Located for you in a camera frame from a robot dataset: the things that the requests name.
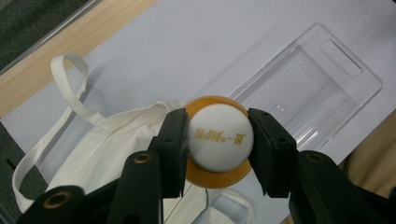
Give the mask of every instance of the canvas bag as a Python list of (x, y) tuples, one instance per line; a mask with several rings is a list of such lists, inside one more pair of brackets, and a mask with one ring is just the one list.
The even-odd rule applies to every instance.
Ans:
[[(76, 94), (73, 93), (64, 70), (64, 60), (70, 61), (83, 76), (80, 89)], [(151, 138), (157, 135), (161, 129), (166, 114), (184, 105), (180, 101), (157, 102), (148, 107), (119, 113), (106, 119), (99, 112), (89, 109), (79, 100), (79, 97), (85, 91), (89, 76), (89, 66), (82, 58), (76, 54), (58, 56), (51, 62), (51, 71), (68, 107), (55, 125), (23, 157), (12, 176), (12, 188), (22, 212), (25, 212), (34, 201), (26, 199), (19, 192), (21, 182), (39, 160), (54, 135), (64, 126), (72, 112), (94, 125), (94, 128), (80, 140), (50, 181), (47, 190), (62, 185), (77, 185), (82, 187), (87, 194), (120, 177), (126, 158), (136, 151), (146, 150)], [(202, 195), (203, 192), (205, 192), (204, 189), (186, 183), (185, 195), (189, 193), (189, 195), (197, 197)], [(239, 198), (238, 202), (248, 204), (247, 214), (252, 216), (249, 202), (241, 195), (239, 195)], [(194, 203), (196, 214), (190, 211), (190, 216), (196, 217), (203, 211), (203, 208), (206, 213), (212, 210), (208, 209), (210, 205), (208, 206), (207, 202), (195, 203), (188, 199), (166, 199), (163, 209), (164, 219), (166, 220), (173, 215), (177, 206), (185, 207), (186, 204), (192, 203)], [(219, 223), (224, 218), (226, 217), (219, 212), (209, 220), (211, 223)], [(180, 221), (178, 223), (186, 223), (188, 216), (183, 218), (183, 215), (178, 215), (177, 219)]]

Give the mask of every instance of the bag strap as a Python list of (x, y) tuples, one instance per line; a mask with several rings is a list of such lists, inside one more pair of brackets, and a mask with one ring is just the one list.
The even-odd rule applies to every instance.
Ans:
[(205, 209), (198, 215), (198, 217), (192, 222), (192, 224), (198, 223), (200, 217), (206, 217), (206, 219), (210, 223), (234, 223), (226, 214), (220, 212), (215, 207), (210, 204), (219, 196), (223, 196), (229, 198), (236, 203), (240, 203), (246, 207), (247, 216), (245, 219), (246, 224), (252, 224), (254, 222), (254, 213), (253, 207), (250, 202), (248, 202), (244, 196), (240, 193), (236, 192), (233, 189), (212, 189), (211, 192), (208, 192), (208, 189), (205, 190), (206, 196), (206, 207)]
[[(52, 67), (52, 73), (53, 74), (60, 74), (64, 73), (64, 66), (63, 66), (63, 59), (67, 58), (69, 59), (81, 72), (83, 75), (83, 80), (81, 83), (81, 86), (74, 96), (74, 98), (79, 99), (81, 94), (85, 91), (86, 85), (87, 85), (87, 80), (88, 80), (88, 65), (77, 55), (72, 55), (72, 54), (67, 54), (64, 56), (59, 56), (57, 57), (57, 60), (55, 60), (55, 63)], [(63, 83), (68, 84), (68, 80), (61, 81)], [(69, 95), (69, 90), (65, 90), (66, 95)], [(14, 171), (14, 174), (12, 176), (12, 189), (14, 190), (15, 198), (17, 201), (17, 204), (20, 208), (20, 210), (24, 213), (30, 205), (34, 202), (33, 200), (25, 198), (19, 191), (21, 187), (21, 182), (22, 180), (26, 177), (27, 173), (32, 169), (32, 167), (35, 165), (35, 163), (38, 161), (40, 158), (41, 154), (43, 153), (44, 149), (47, 147), (47, 145), (50, 143), (52, 138), (55, 136), (57, 132), (66, 124), (68, 118), (70, 117), (71, 113), (73, 112), (72, 107), (69, 105), (69, 107), (66, 108), (64, 113), (61, 115), (59, 120), (53, 125), (52, 128), (49, 129), (49, 131), (40, 139), (38, 142), (29, 150), (28, 153), (22, 158), (21, 162), (18, 164), (17, 168)]]
[(106, 119), (99, 112), (89, 109), (73, 93), (69, 79), (67, 78), (66, 72), (64, 70), (64, 59), (67, 59), (73, 63), (73, 65), (75, 65), (82, 74), (83, 79), (81, 87), (84, 87), (84, 91), (89, 75), (88, 64), (77, 54), (64, 54), (53, 58), (50, 68), (53, 78), (55, 79), (55, 82), (61, 91), (62, 97), (66, 100), (69, 107), (72, 108), (76, 114), (87, 120), (89, 123), (98, 126), (100, 123), (105, 122)]

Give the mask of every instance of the white ball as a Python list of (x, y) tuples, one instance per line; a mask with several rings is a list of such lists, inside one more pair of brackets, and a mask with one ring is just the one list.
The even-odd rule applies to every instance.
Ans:
[(191, 119), (190, 158), (210, 172), (227, 172), (240, 166), (253, 147), (253, 129), (237, 108), (208, 105)]

